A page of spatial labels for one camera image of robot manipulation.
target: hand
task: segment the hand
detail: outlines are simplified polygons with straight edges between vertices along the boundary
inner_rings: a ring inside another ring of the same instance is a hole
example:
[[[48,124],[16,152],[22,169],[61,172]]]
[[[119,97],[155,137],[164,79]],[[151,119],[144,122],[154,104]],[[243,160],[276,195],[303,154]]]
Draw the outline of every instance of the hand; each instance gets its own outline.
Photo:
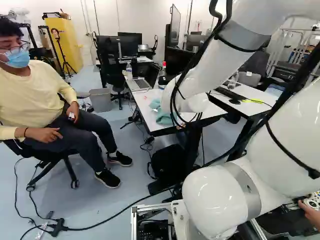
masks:
[[[305,211],[305,217],[320,232],[320,211],[317,211],[317,210],[305,205],[301,200],[299,200],[298,205],[301,209],[303,209]]]
[[[25,137],[31,138],[34,140],[37,140],[41,143],[52,143],[57,138],[62,139],[63,136],[58,132],[60,128],[50,128],[50,127],[44,127],[44,128],[33,128],[30,127],[25,131]]]
[[[79,105],[76,101],[73,101],[70,104],[70,107],[66,110],[66,115],[69,117],[70,113],[74,113],[74,123],[76,123],[78,121],[78,117],[79,117]]]

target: bracelet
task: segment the bracelet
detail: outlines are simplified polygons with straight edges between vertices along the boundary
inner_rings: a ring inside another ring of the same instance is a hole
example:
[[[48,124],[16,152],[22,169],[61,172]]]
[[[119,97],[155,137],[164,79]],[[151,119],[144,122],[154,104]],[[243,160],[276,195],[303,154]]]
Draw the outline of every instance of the bracelet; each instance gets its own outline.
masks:
[[[26,137],[26,131],[27,131],[28,127],[25,128],[24,133],[23,133],[23,137]]]

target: remote controller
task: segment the remote controller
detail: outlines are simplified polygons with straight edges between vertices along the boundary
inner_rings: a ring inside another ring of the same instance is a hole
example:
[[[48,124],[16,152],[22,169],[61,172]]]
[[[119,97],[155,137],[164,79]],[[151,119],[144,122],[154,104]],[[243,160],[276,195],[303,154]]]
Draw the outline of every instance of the remote controller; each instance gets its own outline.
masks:
[[[303,203],[310,208],[320,211],[320,190],[311,193],[308,198],[303,199]]]
[[[69,113],[68,120],[70,120],[70,121],[74,121],[75,120],[75,114],[73,112]]]

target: floor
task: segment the floor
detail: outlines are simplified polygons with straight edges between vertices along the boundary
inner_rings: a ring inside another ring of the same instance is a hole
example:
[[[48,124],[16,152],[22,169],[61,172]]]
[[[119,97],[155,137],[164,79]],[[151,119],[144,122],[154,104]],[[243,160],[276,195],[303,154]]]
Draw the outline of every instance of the floor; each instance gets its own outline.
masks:
[[[84,67],[81,72],[71,79],[71,85],[77,90],[87,92],[91,89],[100,89],[101,81],[98,70],[93,66]],[[108,112],[97,113],[106,118],[113,130],[115,140],[121,152],[133,158],[132,167],[110,166],[111,170],[120,177],[122,184],[117,189],[109,189],[100,184],[93,175],[93,171],[78,156],[70,158],[80,187],[77,190],[70,189],[70,178],[63,162],[59,163],[37,185],[32,193],[40,215],[45,216],[49,211],[54,211],[55,218],[65,218],[70,228],[81,228],[96,224],[117,213],[132,202],[147,196],[147,184],[152,179],[147,174],[147,162],[149,155],[140,150],[143,143],[143,134],[135,124],[130,124],[120,129],[132,115],[131,108],[125,103],[123,110],[119,110],[114,103],[113,109]],[[209,161],[230,149],[240,133],[245,120],[238,124],[230,124],[224,119],[206,127],[203,131],[205,160]],[[154,142],[153,152],[177,143],[175,135],[157,137]],[[1,205],[0,205],[0,232],[1,239],[17,240],[22,234],[32,227],[28,220],[20,218],[14,208],[15,175],[14,165],[19,159],[3,143],[0,143],[2,165],[0,168]],[[199,155],[197,163],[202,165],[203,157]],[[23,159],[17,165],[18,175],[18,209],[23,216],[30,216],[38,224],[39,219],[34,206],[28,198],[25,190],[27,182],[33,175],[37,160]],[[157,204],[169,197],[168,192],[153,196],[140,204]],[[24,240],[34,240],[37,231],[30,232]],[[58,240],[87,240],[87,239],[121,239],[131,238],[130,211],[127,210],[112,221],[87,231],[61,232]],[[42,236],[42,240],[54,239],[48,234]]]

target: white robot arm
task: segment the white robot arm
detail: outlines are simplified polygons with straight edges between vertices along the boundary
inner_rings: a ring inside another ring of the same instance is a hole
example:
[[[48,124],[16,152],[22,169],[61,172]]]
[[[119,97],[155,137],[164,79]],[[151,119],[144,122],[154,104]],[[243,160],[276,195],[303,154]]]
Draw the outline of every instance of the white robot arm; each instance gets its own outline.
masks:
[[[219,87],[253,54],[230,45],[255,49],[291,16],[320,19],[320,1],[233,0],[231,21],[219,34],[222,40],[209,43],[198,64],[180,84],[185,99],[176,95],[177,109],[203,111],[203,103],[208,101],[203,93]],[[164,111],[170,111],[177,79],[163,92]],[[320,79],[292,97],[269,120],[276,138],[301,162],[317,171],[320,171],[319,92]],[[188,175],[182,196],[192,224],[201,235],[206,239],[225,240],[238,225],[292,198],[315,192],[319,186],[320,178],[310,178],[308,171],[278,147],[264,126],[250,140],[246,156]]]

